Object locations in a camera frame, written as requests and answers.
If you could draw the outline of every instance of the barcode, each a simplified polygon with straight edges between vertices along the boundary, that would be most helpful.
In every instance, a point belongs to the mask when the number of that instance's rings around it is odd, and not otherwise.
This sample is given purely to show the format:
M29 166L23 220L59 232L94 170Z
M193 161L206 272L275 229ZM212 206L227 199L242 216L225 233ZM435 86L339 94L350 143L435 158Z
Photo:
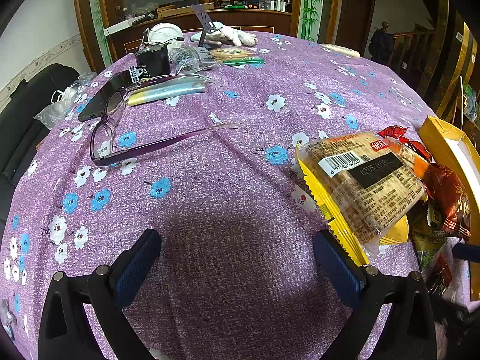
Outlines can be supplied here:
M332 155L325 157L318 162L318 165L328 174L333 177L342 170L347 170L356 167L363 162L354 152Z

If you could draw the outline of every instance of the floral tablecloth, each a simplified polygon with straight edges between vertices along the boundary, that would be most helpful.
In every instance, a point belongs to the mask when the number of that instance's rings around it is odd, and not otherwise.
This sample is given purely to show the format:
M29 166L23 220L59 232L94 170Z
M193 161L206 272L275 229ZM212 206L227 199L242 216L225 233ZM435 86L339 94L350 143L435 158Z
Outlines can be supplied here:
M0 299L16 317L14 342L27 359L37 358L52 275L112 264L146 228L162 234L161 257L124 314L155 357L318 359L336 337L350 309L316 267L312 236L327 224L293 148L394 124L418 139L415 130L434 113L387 67L257 35L251 51L265 64L217 67L207 72L217 85L206 93L128 107L116 140L129 147L229 121L240 130L188 139L107 172L95 168L89 143L98 120L79 123L77 115L112 73L134 63L128 55L99 74L48 135L18 184L0 252ZM391 275L418 269L410 243L382 248L372 263Z

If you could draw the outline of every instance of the smartphone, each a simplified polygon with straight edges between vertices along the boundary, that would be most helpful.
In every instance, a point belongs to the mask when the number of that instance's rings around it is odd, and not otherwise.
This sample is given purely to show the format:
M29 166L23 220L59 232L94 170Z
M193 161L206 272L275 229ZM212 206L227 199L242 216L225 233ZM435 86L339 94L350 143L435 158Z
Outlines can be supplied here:
M85 108L78 115L79 122L86 122L103 115L105 104L120 88L130 86L131 76L128 70L114 74L88 102Z

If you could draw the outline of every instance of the red snack package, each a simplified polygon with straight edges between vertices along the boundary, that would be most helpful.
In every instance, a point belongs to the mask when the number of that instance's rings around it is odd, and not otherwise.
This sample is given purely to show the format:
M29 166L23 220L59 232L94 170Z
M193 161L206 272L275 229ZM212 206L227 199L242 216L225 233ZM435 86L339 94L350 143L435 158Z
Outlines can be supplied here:
M398 138L398 141L400 143L404 144L405 146L407 146L409 149L416 152L418 155L425 158L428 162L431 162L432 156L431 156L430 152L427 150L425 145L422 142L420 142L419 140L410 140L410 139L405 138L405 137L400 137L400 138Z
M443 230L460 239L470 239L470 202L458 176L445 165L431 163L423 182L445 216Z
M379 131L378 134L382 137L392 137L395 139L398 139L400 137L403 137L405 133L407 132L408 128L402 127L402 126L390 126L387 128L384 128L382 131Z

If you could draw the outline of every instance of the door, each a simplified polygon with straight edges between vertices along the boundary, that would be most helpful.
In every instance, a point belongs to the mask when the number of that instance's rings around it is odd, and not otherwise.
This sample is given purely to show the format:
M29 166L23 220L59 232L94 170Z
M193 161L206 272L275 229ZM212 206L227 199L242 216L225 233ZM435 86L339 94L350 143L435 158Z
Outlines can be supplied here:
M335 44L356 50L363 56L374 7L375 0L342 0Z

